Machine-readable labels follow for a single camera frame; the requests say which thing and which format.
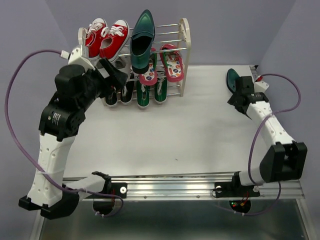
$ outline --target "black mounting bracket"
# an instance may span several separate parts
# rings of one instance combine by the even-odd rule
[[[234,106],[238,112],[246,115],[249,105],[259,101],[269,102],[263,92],[255,92],[251,76],[241,76],[235,80],[235,92],[227,103]]]
[[[128,184],[126,182],[112,182],[112,178],[102,172],[95,171],[93,175],[98,175],[105,179],[105,184],[102,194],[112,194],[121,197],[122,199],[127,198]],[[104,199],[103,196],[89,196],[90,199]],[[108,215],[114,208],[115,201],[94,201],[92,207],[95,211],[103,215]]]
[[[41,210],[40,215],[42,217],[52,220],[70,216],[77,208],[78,203],[79,195],[77,193],[62,192],[62,199],[51,207],[46,204],[38,206],[32,203],[27,196],[20,198],[18,205],[28,211]]]
[[[231,181],[214,183],[215,197],[219,198],[242,198],[247,193],[252,198],[260,197],[259,191],[254,191],[253,185],[242,186],[240,183],[239,172],[236,172]]]

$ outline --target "white shoelace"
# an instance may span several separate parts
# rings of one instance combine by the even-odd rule
[[[118,35],[120,37],[123,37],[125,34],[122,33],[122,31],[124,30],[123,26],[112,26],[110,31],[108,31],[109,29],[107,27],[105,27],[104,29],[102,29],[101,32],[101,36],[104,38],[108,33],[111,34],[112,36],[114,35]]]
[[[158,75],[159,75],[159,77],[160,76],[165,76],[166,74],[165,74],[165,72],[164,71],[158,71]],[[156,92],[158,93],[158,95],[160,95],[161,93],[162,93],[162,82],[165,80],[165,78],[164,77],[161,77],[161,78],[159,78],[158,79],[158,87],[157,87],[157,89],[156,89]]]
[[[122,96],[126,96],[127,95],[127,86],[124,86],[124,88],[122,89]]]
[[[160,95],[161,93],[162,93],[162,82],[165,80],[165,78],[164,77],[162,77],[162,78],[159,78],[159,80],[158,80],[158,87],[157,87],[157,89],[156,89],[156,92],[158,93],[158,95]]]
[[[146,91],[145,85],[141,84],[141,90],[142,90],[143,93]]]
[[[112,93],[108,96],[108,100],[111,100],[113,95],[114,95],[114,93],[112,92]]]
[[[85,39],[88,39],[92,32],[96,32],[96,31],[100,30],[103,26],[104,25],[101,22],[94,21],[93,23],[91,23],[89,25],[89,29],[85,30],[85,33],[86,33],[86,38]]]

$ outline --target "white wall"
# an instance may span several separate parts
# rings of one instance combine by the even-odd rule
[[[18,207],[34,178],[35,168],[12,140],[4,116],[7,86],[27,54],[39,49],[68,49],[68,44],[43,0],[3,0],[0,7],[0,239],[27,240],[35,212]],[[30,59],[13,84],[9,114],[18,138],[34,158],[39,151],[39,121],[55,91],[54,78],[65,62],[53,53]]]
[[[308,147],[301,178],[302,188],[315,228],[320,236],[320,1],[297,0],[260,67],[260,73],[280,73],[294,80],[302,94],[300,107],[279,115],[283,126],[297,141]],[[273,110],[293,106],[296,93],[285,80],[266,79]]]
[[[295,0],[45,0],[70,46],[97,17],[134,27],[144,9],[156,25],[187,18],[191,64],[258,64]]]

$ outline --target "shoe rack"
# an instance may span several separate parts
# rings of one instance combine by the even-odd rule
[[[177,31],[168,31],[172,30],[173,28],[177,27]],[[167,97],[171,96],[184,96],[185,92],[185,85],[186,85],[186,78],[188,72],[188,65],[189,65],[189,58],[190,58],[190,51],[191,51],[191,38],[190,38],[190,28],[189,23],[186,18],[181,18],[179,23],[174,24],[167,24],[167,25],[156,25],[155,26],[155,38],[152,46],[155,49],[159,49],[164,44],[174,44],[177,46],[175,49],[164,49],[164,50],[156,50],[152,53],[164,53],[164,52],[174,52],[180,51],[183,60],[183,71],[184,71],[184,78],[179,82],[169,82],[168,81],[168,89],[167,89]],[[130,47],[130,39],[128,40],[125,47]],[[130,56],[130,53],[126,54],[119,54],[118,57],[127,57]],[[160,60],[160,57],[157,58],[157,65],[156,68],[163,67],[163,64]],[[130,79],[129,81],[139,81],[138,77]],[[120,92],[118,93],[118,102],[120,101]],[[136,90],[133,92],[132,100],[137,100]],[[149,98],[154,98],[154,88],[150,88]]]

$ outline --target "pink flip flop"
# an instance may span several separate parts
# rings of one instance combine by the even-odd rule
[[[148,71],[146,71],[146,73],[144,73],[144,74],[139,74],[140,83],[143,85],[146,85],[146,86],[152,86],[157,83],[157,71],[156,71],[157,54],[152,53],[155,50],[156,49],[154,47],[151,48]]]
[[[160,50],[177,48],[177,46],[167,43]],[[179,51],[161,52],[160,58],[164,66],[165,76],[169,82],[176,83],[184,79],[183,62]]]

